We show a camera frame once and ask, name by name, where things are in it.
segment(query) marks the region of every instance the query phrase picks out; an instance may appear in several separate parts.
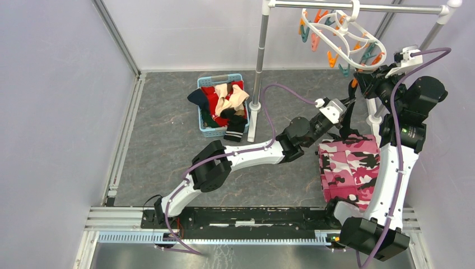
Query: clothes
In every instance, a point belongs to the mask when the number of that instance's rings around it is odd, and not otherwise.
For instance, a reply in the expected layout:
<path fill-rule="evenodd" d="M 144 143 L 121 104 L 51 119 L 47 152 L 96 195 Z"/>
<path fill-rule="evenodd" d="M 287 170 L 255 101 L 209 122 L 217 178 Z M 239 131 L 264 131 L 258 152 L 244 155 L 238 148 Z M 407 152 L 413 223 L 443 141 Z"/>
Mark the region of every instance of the clothes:
<path fill-rule="evenodd" d="M 243 81 L 231 82 L 232 85 L 238 85 L 241 89 L 244 87 Z M 206 98 L 209 102 L 209 112 L 211 113 L 211 117 L 218 123 L 221 127 L 227 126 L 228 119 L 223 119 L 220 117 L 220 114 L 216 113 L 216 105 L 218 103 L 218 95 L 216 94 L 215 87 L 201 87 L 203 90 Z"/>
<path fill-rule="evenodd" d="M 244 109 L 240 109 L 240 110 L 237 110 L 234 115 L 244 117 L 245 114 L 246 114 L 246 111 Z"/>
<path fill-rule="evenodd" d="M 201 110 L 201 118 L 204 121 L 204 126 L 205 127 L 211 127 L 211 128 L 219 128 L 221 127 L 217 122 L 213 120 L 211 117 L 211 114 L 209 111 L 206 111 L 204 109 Z"/>
<path fill-rule="evenodd" d="M 198 105 L 201 110 L 209 112 L 209 102 L 206 98 L 206 95 L 201 89 L 194 90 L 187 97 L 188 101 L 192 102 L 195 105 Z"/>
<path fill-rule="evenodd" d="M 325 201 L 340 197 L 366 209 L 379 172 L 379 148 L 372 135 L 351 134 L 318 146 L 320 177 Z"/>
<path fill-rule="evenodd" d="M 226 108 L 221 112 L 220 117 L 223 119 L 231 119 L 234 114 L 236 114 L 234 108 Z"/>
<path fill-rule="evenodd" d="M 215 92 L 219 98 L 215 109 L 216 115 L 221 115 L 221 112 L 227 108 L 242 110 L 244 108 L 243 102 L 249 97 L 249 94 L 243 91 L 237 84 L 232 84 L 231 96 L 228 94 L 227 84 L 216 85 Z"/>
<path fill-rule="evenodd" d="M 229 97 L 229 102 L 231 102 L 231 107 L 233 107 L 236 111 L 243 110 L 244 101 L 249 98 L 249 94 L 243 91 L 238 85 L 232 86 L 232 94 Z"/>
<path fill-rule="evenodd" d="M 235 142 L 241 142 L 241 139 L 244 134 L 244 128 L 247 122 L 248 120 L 245 119 L 244 117 L 233 115 L 228 122 L 224 139 L 235 141 Z"/>

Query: blue plastic basket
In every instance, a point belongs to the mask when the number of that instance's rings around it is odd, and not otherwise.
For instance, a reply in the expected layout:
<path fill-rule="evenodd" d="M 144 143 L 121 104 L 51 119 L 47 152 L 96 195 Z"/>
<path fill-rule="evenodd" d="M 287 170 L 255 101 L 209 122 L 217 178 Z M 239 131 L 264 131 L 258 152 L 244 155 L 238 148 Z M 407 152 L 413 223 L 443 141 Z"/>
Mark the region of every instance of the blue plastic basket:
<path fill-rule="evenodd" d="M 229 75 L 221 75 L 221 76 L 212 76 L 212 77 L 200 77 L 198 79 L 198 88 L 200 87 L 211 87 L 214 85 L 219 85 L 223 83 L 228 83 L 231 81 L 240 81 L 243 80 L 241 74 L 229 74 Z M 248 104 L 244 102 L 246 106 L 246 112 L 248 114 L 248 123 L 244 128 L 244 132 L 247 133 L 249 129 L 249 109 Z M 216 136 L 224 136 L 226 133 L 227 127 L 220 127 L 220 128 L 206 128 L 204 126 L 204 121 L 201 118 L 201 110 L 198 107 L 198 123 L 199 123 L 199 130 L 203 133 L 204 137 L 216 137 Z"/>

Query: camouflage cloth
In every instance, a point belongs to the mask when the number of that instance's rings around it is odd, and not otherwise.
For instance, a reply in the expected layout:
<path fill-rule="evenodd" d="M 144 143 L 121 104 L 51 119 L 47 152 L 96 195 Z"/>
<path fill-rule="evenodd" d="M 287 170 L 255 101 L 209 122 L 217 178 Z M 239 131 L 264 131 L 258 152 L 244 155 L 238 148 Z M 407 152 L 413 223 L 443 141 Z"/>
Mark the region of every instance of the camouflage cloth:
<path fill-rule="evenodd" d="M 338 196 L 366 209 L 379 172 L 375 137 L 352 134 L 343 141 L 324 140 L 318 153 L 325 201 Z"/>

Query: clothespin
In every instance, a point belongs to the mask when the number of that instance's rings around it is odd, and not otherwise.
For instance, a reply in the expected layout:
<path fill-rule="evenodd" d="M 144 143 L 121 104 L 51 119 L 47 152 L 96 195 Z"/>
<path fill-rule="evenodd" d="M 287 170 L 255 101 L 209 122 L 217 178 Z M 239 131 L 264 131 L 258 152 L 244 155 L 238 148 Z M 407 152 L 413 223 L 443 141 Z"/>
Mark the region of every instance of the clothespin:
<path fill-rule="evenodd" d="M 348 64 L 348 67 L 346 69 L 343 69 L 341 64 L 338 64 L 338 69 L 340 69 L 344 77 L 348 77 L 348 75 L 350 74 L 350 68 L 351 68 L 350 64 Z"/>
<path fill-rule="evenodd" d="M 356 78 L 353 78 L 353 81 L 351 81 L 351 87 L 356 88 L 356 86 L 358 86 L 358 81 L 356 80 Z"/>
<path fill-rule="evenodd" d="M 316 35 L 316 33 L 312 33 L 311 35 L 311 42 L 312 42 L 312 51 L 316 52 L 318 48 L 318 44 L 320 43 L 320 37 Z"/>
<path fill-rule="evenodd" d="M 360 41 L 356 42 L 356 45 L 355 47 L 353 48 L 353 50 L 357 50 L 357 49 L 361 49 L 361 45 L 360 45 Z"/>
<path fill-rule="evenodd" d="M 330 18 L 327 18 L 327 20 L 325 20 L 325 25 L 327 26 L 331 26 L 334 23 L 335 21 L 330 21 Z"/>
<path fill-rule="evenodd" d="M 330 64 L 330 68 L 335 67 L 335 64 L 337 63 L 337 59 L 338 59 L 339 54 L 337 53 L 335 58 L 333 58 L 332 57 L 332 52 L 329 50 L 328 53 L 327 53 L 327 56 L 328 56 L 328 64 Z"/>
<path fill-rule="evenodd" d="M 376 56 L 376 58 L 374 58 L 374 60 L 373 60 L 373 62 L 371 63 L 371 65 L 379 63 L 379 61 L 381 60 L 381 58 L 383 57 L 383 55 L 384 55 L 384 52 L 380 52 L 380 53 L 378 54 L 378 56 Z"/>
<path fill-rule="evenodd" d="M 321 12 L 321 11 L 322 11 L 322 10 L 318 10 L 318 12 L 316 13 L 315 20 L 313 21 L 313 22 L 316 23 L 316 24 L 320 21 L 320 19 L 321 19 L 323 16 L 325 16 L 326 14 L 328 14 L 328 10 L 327 10 L 327 11 L 323 12 L 322 15 L 320 15 L 320 12 Z"/>
<path fill-rule="evenodd" d="M 346 17 L 345 15 L 341 16 L 341 18 L 340 18 L 340 24 L 343 23 L 343 19 L 344 19 L 345 17 Z"/>
<path fill-rule="evenodd" d="M 302 30 L 301 30 L 301 29 L 302 29 L 302 26 L 304 26 L 304 25 L 305 25 L 304 19 L 303 19 L 303 18 L 300 18 L 299 35 L 302 34 Z"/>
<path fill-rule="evenodd" d="M 372 57 L 376 56 L 376 54 L 371 55 L 371 52 L 374 49 L 374 46 L 376 46 L 376 43 L 371 43 L 368 46 L 367 53 L 363 54 L 363 56 L 361 57 L 361 59 L 363 59 L 363 61 L 371 59 Z"/>
<path fill-rule="evenodd" d="M 356 80 L 356 78 L 353 78 L 353 80 L 351 81 L 351 87 L 352 87 L 352 88 L 356 88 L 356 86 L 358 86 L 358 81 Z"/>
<path fill-rule="evenodd" d="M 307 27 L 307 29 L 304 29 L 304 26 L 303 25 L 300 25 L 300 32 L 302 33 L 301 36 L 302 36 L 302 41 L 305 43 L 307 42 L 307 39 L 309 38 L 309 32 L 310 32 L 310 28 Z"/>

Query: black cable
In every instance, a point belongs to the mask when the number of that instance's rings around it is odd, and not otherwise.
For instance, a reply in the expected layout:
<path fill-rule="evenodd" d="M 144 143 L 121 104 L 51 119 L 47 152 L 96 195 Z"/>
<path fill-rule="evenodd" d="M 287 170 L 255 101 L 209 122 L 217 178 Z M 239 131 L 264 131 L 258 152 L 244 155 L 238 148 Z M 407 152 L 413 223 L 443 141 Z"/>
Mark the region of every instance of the black cable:
<path fill-rule="evenodd" d="M 145 218 L 147 218 L 147 219 L 148 219 L 148 216 L 147 216 L 147 214 L 145 213 L 145 205 L 146 205 L 146 204 L 147 204 L 147 203 L 148 203 L 150 200 L 152 200 L 152 199 L 153 199 L 153 198 L 155 198 L 155 197 L 160 197 L 160 198 L 163 198 L 163 196 L 162 196 L 162 195 L 160 195 L 160 194 L 156 194 L 156 195 L 154 195 L 154 196 L 150 197 L 150 198 L 149 198 L 147 201 L 145 201 L 145 203 L 143 203 L 143 206 L 142 206 L 142 212 L 143 212 L 143 214 L 145 215 Z"/>

